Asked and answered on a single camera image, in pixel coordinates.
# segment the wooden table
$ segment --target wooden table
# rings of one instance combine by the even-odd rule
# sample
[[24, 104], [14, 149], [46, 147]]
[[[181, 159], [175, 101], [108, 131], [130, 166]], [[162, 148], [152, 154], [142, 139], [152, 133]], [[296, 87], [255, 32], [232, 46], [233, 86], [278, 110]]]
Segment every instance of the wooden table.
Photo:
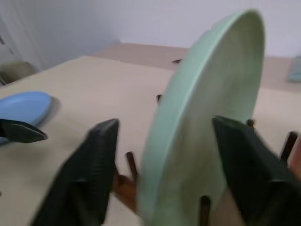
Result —
[[[54, 107], [41, 126], [49, 140], [0, 146], [0, 225], [30, 223], [59, 166], [98, 122], [120, 118], [117, 165], [121, 173], [129, 174], [124, 161], [129, 151], [135, 152], [139, 165], [157, 109], [156, 95], [164, 92], [177, 67], [171, 61], [185, 53], [182, 48], [113, 46], [95, 54], [98, 57], [69, 61], [1, 88], [0, 98], [28, 90], [45, 91], [53, 97]], [[301, 130], [301, 88], [276, 79], [284, 76], [289, 64], [286, 59], [267, 59], [254, 112], [257, 129], [275, 153], [280, 152], [288, 131]], [[229, 193], [213, 216], [213, 226], [241, 225]], [[105, 225], [137, 226], [139, 218], [112, 198]]]

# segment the table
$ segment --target table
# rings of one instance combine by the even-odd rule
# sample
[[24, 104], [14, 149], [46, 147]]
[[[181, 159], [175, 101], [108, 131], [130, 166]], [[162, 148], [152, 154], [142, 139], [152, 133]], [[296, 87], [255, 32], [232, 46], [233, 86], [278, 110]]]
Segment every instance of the table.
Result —
[[[54, 108], [41, 126], [49, 140], [0, 146], [0, 191], [3, 193], [0, 224], [30, 223], [59, 166], [83, 141], [87, 130], [98, 122], [120, 118], [117, 165], [121, 173], [129, 173], [123, 157], [129, 151], [135, 152], [139, 165], [157, 108], [156, 95], [164, 92], [177, 67], [171, 61], [182, 58], [186, 51], [123, 44], [96, 53], [97, 57], [69, 61], [1, 88], [0, 98], [21, 91], [45, 91], [53, 97]], [[264, 83], [265, 76], [269, 80], [275, 68], [277, 75], [281, 70], [286, 71], [289, 62], [267, 59], [254, 112], [258, 131], [275, 153], [280, 152], [288, 131], [301, 130], [300, 86], [284, 85], [276, 79], [270, 80], [274, 83]], [[216, 216], [213, 226], [242, 225], [229, 192], [213, 214]], [[139, 218], [112, 198], [105, 225], [137, 226]]]

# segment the table surface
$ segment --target table surface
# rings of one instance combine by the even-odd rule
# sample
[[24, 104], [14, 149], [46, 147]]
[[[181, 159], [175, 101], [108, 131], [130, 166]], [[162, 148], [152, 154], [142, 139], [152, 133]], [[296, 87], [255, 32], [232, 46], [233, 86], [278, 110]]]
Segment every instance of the table surface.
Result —
[[[177, 67], [171, 61], [182, 58], [186, 51], [122, 44], [96, 53], [97, 57], [69, 61], [1, 88], [0, 98], [22, 91], [45, 91], [53, 97], [54, 105], [41, 126], [49, 140], [0, 146], [0, 224], [30, 223], [59, 166], [86, 132], [101, 121], [121, 120], [116, 160], [121, 173], [129, 173], [126, 152], [133, 151], [139, 164], [157, 109], [155, 96], [164, 92]], [[301, 88], [285, 82], [290, 63], [289, 59], [267, 58], [254, 112], [256, 128], [276, 154], [287, 132], [301, 130]], [[139, 219], [112, 198], [105, 225], [135, 226]], [[228, 191], [213, 212], [211, 225], [242, 225]]]
[[[175, 71], [174, 60], [185, 57], [188, 49], [179, 47], [153, 46], [122, 43], [92, 54], [121, 62], [163, 68]], [[287, 82], [293, 59], [265, 57], [261, 87], [281, 91], [301, 92], [301, 83]]]

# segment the teal object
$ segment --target teal object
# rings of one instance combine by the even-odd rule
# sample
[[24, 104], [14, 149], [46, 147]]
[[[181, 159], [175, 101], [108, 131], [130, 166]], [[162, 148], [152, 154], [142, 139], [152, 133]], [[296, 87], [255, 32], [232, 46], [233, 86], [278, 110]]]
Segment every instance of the teal object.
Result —
[[264, 58], [255, 10], [216, 23], [191, 47], [160, 101], [143, 158], [137, 211], [146, 226], [198, 225], [198, 200], [214, 210], [226, 181], [211, 118], [253, 115]]
[[288, 80], [292, 82], [301, 82], [301, 56], [295, 58]]
[[[37, 126], [51, 107], [51, 96], [44, 92], [23, 92], [0, 100], [0, 119], [23, 121]], [[0, 137], [0, 143], [7, 139]]]

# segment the light green plate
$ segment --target light green plate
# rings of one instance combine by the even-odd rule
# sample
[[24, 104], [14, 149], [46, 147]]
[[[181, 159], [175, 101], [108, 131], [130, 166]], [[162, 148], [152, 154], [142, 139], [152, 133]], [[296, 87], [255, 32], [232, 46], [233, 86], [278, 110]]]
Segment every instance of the light green plate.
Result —
[[144, 225], [196, 226], [203, 195], [214, 210], [226, 182], [211, 117], [252, 117], [263, 57], [261, 17], [246, 10], [215, 24], [182, 60], [143, 154], [138, 214]]

